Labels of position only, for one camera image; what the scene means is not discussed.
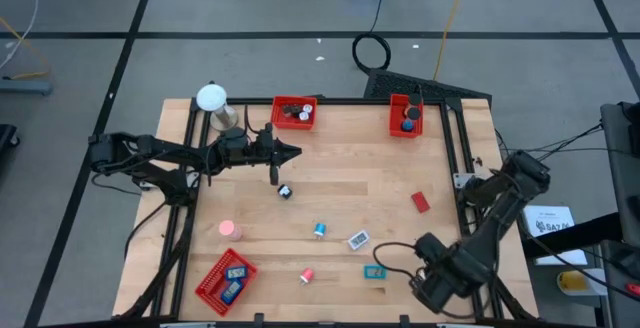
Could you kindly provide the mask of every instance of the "red block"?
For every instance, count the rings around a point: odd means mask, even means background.
[[[418,192],[411,195],[411,199],[413,199],[413,203],[416,204],[416,208],[418,208],[418,212],[424,213],[429,209],[431,209],[431,207],[429,206],[429,203],[427,203],[427,200],[424,198],[424,195],[422,194],[422,192]]]

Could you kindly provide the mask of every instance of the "white sphere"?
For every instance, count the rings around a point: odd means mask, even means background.
[[[227,102],[227,92],[217,84],[207,84],[198,91],[196,102],[204,111],[215,111]]]

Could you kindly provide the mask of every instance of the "wooden table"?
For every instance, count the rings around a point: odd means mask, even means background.
[[[156,134],[159,139],[182,143],[189,103],[186,99],[165,101]],[[488,174],[488,167],[499,169],[501,159],[487,102],[463,100],[463,107],[472,155],[484,162],[476,171]],[[236,109],[242,116],[243,107]],[[249,111],[252,126],[258,128],[269,120],[271,107],[251,105]],[[386,280],[363,277],[363,266],[374,263],[371,252],[379,243],[413,243],[426,232],[434,233],[445,245],[460,238],[438,107],[425,106],[424,134],[416,139],[389,136],[387,106],[321,105],[317,112],[312,131],[275,129],[283,142],[303,150],[280,169],[280,183],[293,190],[288,201],[269,184],[266,166],[225,170],[213,178],[211,187],[203,181],[180,319],[250,321],[254,313],[262,312],[268,321],[397,322],[401,314],[408,314],[412,322],[449,320],[411,295],[406,276],[389,272]],[[202,114],[198,119],[196,126],[200,127]],[[458,142],[455,124],[451,118]],[[216,136],[211,131],[209,141]],[[458,144],[456,149],[458,164],[463,165]],[[418,191],[431,205],[424,214],[418,213],[410,199]],[[144,193],[136,221],[162,200],[159,191]],[[157,271],[168,212],[167,208],[131,242],[114,314],[129,308]],[[241,241],[221,239],[218,224],[225,219],[242,226]],[[321,241],[314,240],[317,222],[327,225]],[[354,252],[346,240],[362,229],[371,235],[371,241]],[[194,291],[229,247],[257,265],[259,273],[221,318]],[[502,240],[501,252],[500,277],[525,309],[537,315],[515,225]],[[423,265],[402,247],[384,248],[380,257],[389,266],[411,272]],[[301,286],[298,277],[307,267],[315,270],[315,280]],[[169,311],[173,284],[171,277],[163,312]],[[454,297],[446,309],[466,314],[471,312],[471,303]]]

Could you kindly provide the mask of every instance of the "red basket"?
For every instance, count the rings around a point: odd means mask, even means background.
[[[311,104],[313,111],[310,114],[309,120],[303,122],[296,117],[285,117],[282,112],[282,107],[291,104]],[[275,96],[273,98],[273,108],[271,109],[271,123],[282,129],[310,130],[313,127],[313,122],[315,122],[316,115],[318,114],[317,107],[318,100],[313,97]]]
[[[405,120],[404,109],[409,103],[409,96],[406,94],[391,95],[391,114],[389,115],[389,133],[394,137],[415,138],[422,135],[422,116],[424,113],[423,104],[420,103],[420,119],[415,122],[415,126],[411,132],[405,132],[400,127]]]
[[[236,299],[230,304],[227,305],[225,302],[220,299],[222,292],[227,288],[228,281],[224,278],[225,269],[229,267],[237,267],[237,266],[246,266],[247,267],[247,278],[242,279],[243,288]],[[211,268],[211,271],[207,274],[206,277],[200,282],[198,288],[196,288],[196,295],[200,297],[211,309],[216,311],[221,317],[227,315],[231,307],[240,299],[240,296],[247,291],[247,287],[249,283],[253,281],[258,273],[258,269],[253,266],[249,261],[242,258],[242,256],[236,253],[233,249],[229,248],[226,252],[220,257],[220,260],[216,265]]]

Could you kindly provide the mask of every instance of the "concrete floor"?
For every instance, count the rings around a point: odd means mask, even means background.
[[[384,0],[377,29],[442,30],[453,0]],[[638,0],[604,0],[622,32],[640,31]],[[0,15],[28,24],[33,0],[0,0]],[[19,2],[9,5],[8,2]],[[138,0],[41,0],[36,32],[126,32]],[[377,0],[150,0],[141,31],[344,31],[370,27]],[[462,0],[455,31],[606,32],[593,0]],[[0,55],[8,40],[0,41]],[[51,62],[49,97],[0,95],[0,122],[22,145],[0,176],[0,316],[24,323],[95,126],[123,40],[34,39]],[[640,59],[640,42],[624,42]],[[390,39],[389,70],[430,78],[437,39]],[[364,43],[365,64],[379,64]],[[325,57],[316,61],[316,57]],[[22,51],[1,75],[31,71]],[[350,39],[137,40],[107,131],[155,132],[162,101],[195,95],[214,79],[233,97],[324,94],[361,97],[367,77]],[[450,40],[439,80],[493,95],[493,116],[510,147],[529,148],[595,125],[599,106],[637,95],[610,40]],[[601,135],[576,147],[600,147]],[[615,210],[606,154],[557,154],[550,191],[536,203],[568,205],[577,222]],[[126,179],[114,178],[126,184]],[[122,270],[136,197],[87,186],[41,324],[107,319]],[[593,325],[593,310],[568,303],[532,268],[541,316]]]

